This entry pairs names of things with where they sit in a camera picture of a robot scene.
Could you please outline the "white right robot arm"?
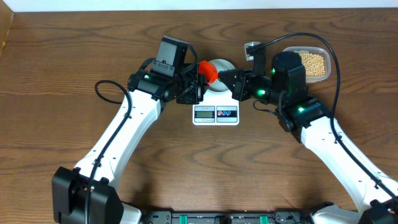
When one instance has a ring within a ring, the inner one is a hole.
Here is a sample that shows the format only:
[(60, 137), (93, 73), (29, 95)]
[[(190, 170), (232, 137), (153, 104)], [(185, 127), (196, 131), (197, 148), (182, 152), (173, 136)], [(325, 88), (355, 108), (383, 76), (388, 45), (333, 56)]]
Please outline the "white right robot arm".
[(304, 216), (307, 223), (397, 223), (397, 181), (378, 169), (347, 137), (332, 112), (308, 94), (302, 58), (281, 52), (272, 59), (271, 76), (261, 62), (255, 68), (219, 72), (218, 78), (244, 101), (255, 98), (276, 106), (282, 128), (316, 154), (331, 170), (353, 200), (355, 212), (330, 202), (316, 206)]

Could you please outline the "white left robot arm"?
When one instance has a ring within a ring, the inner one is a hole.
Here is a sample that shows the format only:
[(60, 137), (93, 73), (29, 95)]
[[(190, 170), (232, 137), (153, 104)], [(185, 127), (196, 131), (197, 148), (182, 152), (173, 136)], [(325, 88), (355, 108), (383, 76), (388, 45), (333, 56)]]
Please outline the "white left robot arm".
[(124, 99), (98, 142), (75, 167), (52, 178), (56, 223), (139, 223), (140, 209), (122, 202), (117, 188), (139, 141), (172, 100), (194, 105), (203, 99), (204, 75), (196, 63), (167, 71), (147, 60), (122, 88)]

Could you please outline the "red measuring scoop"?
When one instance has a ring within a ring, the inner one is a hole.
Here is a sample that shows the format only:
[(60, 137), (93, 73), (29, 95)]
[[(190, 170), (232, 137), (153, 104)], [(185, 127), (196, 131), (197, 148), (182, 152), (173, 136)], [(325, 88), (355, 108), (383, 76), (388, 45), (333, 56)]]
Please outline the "red measuring scoop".
[(218, 71), (216, 67), (211, 62), (208, 62), (206, 60), (199, 63), (198, 72), (199, 74), (205, 76), (207, 84), (209, 85), (211, 85), (218, 79)]

